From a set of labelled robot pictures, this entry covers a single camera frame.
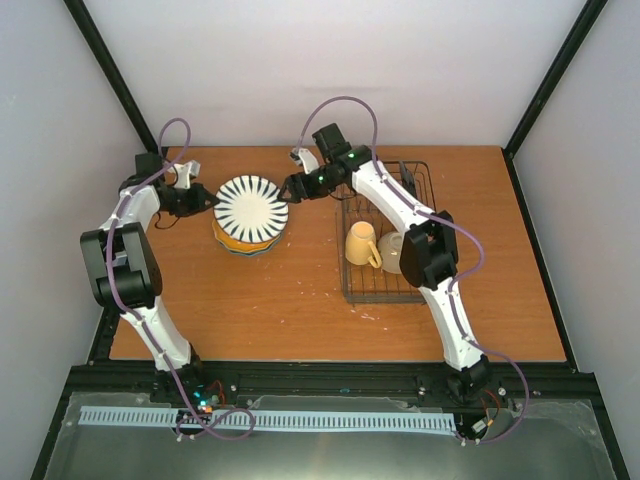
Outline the dark wire dish rack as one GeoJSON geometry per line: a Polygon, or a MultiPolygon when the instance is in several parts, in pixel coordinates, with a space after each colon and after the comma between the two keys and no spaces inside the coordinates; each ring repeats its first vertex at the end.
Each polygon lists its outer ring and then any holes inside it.
{"type": "MultiPolygon", "coordinates": [[[[430,169],[423,161],[387,161],[388,172],[412,195],[428,207],[435,206],[430,169]]],[[[334,193],[340,201],[336,207],[336,240],[342,293],[350,304],[423,304],[421,293],[412,287],[399,269],[402,241],[398,230],[383,213],[362,195],[341,185],[334,193]],[[364,221],[374,230],[381,258],[392,269],[355,265],[345,256],[347,234],[353,224],[364,221]]]]}

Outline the yellow ceramic mug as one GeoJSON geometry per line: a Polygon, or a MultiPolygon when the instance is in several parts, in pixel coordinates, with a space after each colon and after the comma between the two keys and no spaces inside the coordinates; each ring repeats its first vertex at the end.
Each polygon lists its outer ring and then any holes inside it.
{"type": "Polygon", "coordinates": [[[382,266],[372,224],[358,221],[350,227],[345,240],[345,257],[349,263],[356,266],[370,265],[373,268],[382,266]]]}

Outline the white floral bowl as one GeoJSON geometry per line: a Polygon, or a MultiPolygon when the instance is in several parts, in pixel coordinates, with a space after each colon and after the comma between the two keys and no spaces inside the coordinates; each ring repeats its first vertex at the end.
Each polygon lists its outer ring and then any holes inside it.
{"type": "Polygon", "coordinates": [[[400,258],[403,246],[403,235],[399,232],[384,234],[377,243],[377,248],[382,260],[381,268],[390,274],[401,273],[400,258]]]}

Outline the black rimmed striped plate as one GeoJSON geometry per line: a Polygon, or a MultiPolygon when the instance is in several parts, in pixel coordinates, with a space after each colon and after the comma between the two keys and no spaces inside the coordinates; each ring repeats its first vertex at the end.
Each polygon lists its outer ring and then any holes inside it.
{"type": "Polygon", "coordinates": [[[409,171],[403,161],[398,162],[401,185],[412,197],[416,197],[416,184],[413,174],[409,171]]]}

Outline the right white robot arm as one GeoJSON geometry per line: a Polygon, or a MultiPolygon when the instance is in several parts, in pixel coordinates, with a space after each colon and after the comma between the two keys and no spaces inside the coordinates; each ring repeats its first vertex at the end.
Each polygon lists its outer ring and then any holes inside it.
{"type": "Polygon", "coordinates": [[[299,145],[290,158],[301,173],[284,180],[278,198],[287,203],[330,196],[345,185],[365,197],[402,235],[399,266],[424,297],[449,367],[446,388],[466,403],[489,379],[489,361],[473,333],[458,286],[456,226],[446,211],[435,212],[410,194],[368,146],[352,146],[332,123],[313,134],[321,160],[299,145]]]}

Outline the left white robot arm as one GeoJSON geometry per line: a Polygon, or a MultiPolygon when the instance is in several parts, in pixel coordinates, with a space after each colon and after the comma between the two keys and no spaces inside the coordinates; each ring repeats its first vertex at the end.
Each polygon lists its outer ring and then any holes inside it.
{"type": "Polygon", "coordinates": [[[218,198],[196,181],[200,163],[167,163],[160,155],[135,157],[136,172],[119,188],[118,202],[80,247],[97,303],[118,312],[154,356],[159,374],[176,373],[172,388],[186,402],[201,400],[208,378],[192,344],[178,331],[161,298],[163,280],[146,231],[165,212],[177,219],[204,213],[218,198]]]}

